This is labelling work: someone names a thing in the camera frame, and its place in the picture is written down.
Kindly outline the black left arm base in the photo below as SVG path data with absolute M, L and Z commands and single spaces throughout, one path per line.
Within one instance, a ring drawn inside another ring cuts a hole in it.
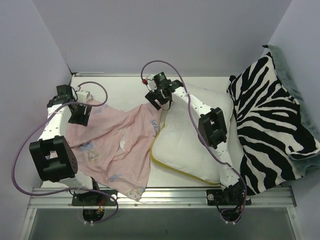
M 88 207 L 88 206 L 115 206 L 113 199 L 100 193 L 85 192 L 74 193 L 71 201 L 72 206 Z

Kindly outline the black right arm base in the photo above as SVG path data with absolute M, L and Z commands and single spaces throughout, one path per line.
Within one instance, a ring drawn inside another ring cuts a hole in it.
M 239 206 L 244 203 L 243 190 L 207 189 L 206 199 L 209 206 Z

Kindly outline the pink pillowcase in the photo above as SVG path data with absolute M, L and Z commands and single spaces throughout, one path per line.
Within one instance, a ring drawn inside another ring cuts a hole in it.
M 99 184 L 139 201 L 149 181 L 150 148 L 160 130 L 161 111 L 150 103 L 129 111 L 107 104 L 91 110 L 87 126 L 70 123 L 65 138 L 78 169 Z

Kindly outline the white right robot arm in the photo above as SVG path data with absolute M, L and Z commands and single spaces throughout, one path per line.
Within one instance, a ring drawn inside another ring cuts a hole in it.
M 222 200 L 228 205 L 238 201 L 240 193 L 235 187 L 244 180 L 228 151 L 231 115 L 220 108 L 225 101 L 216 101 L 218 106 L 210 107 L 188 91 L 182 78 L 172 81 L 163 72 L 148 76 L 143 83 L 150 88 L 145 98 L 157 110 L 166 103 L 176 103 L 187 110 L 200 143 L 216 162 L 219 182 L 226 188 L 221 193 Z

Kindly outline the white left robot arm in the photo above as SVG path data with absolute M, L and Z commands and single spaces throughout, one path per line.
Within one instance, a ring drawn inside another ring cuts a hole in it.
M 88 125 L 91 107 L 86 104 L 92 99 L 89 91 L 74 91 L 70 85 L 56 87 L 57 95 L 47 104 L 47 119 L 44 130 L 35 142 L 29 144 L 29 151 L 42 181 L 61 183 L 76 188 L 83 194 L 83 200 L 90 206 L 101 201 L 98 183 L 79 170 L 78 161 L 68 144 L 65 134 L 68 124 L 76 127 Z

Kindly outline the white pillow yellow trim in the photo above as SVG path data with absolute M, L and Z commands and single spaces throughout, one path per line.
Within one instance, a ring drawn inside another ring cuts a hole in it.
M 218 106 L 216 101 L 225 101 L 220 108 L 232 118 L 234 105 L 227 94 L 190 84 L 186 87 L 191 94 L 212 108 Z M 152 144 L 150 158 L 159 165 L 207 183 L 220 183 L 215 159 L 199 141 L 188 111 L 175 102 L 167 112 L 164 125 Z

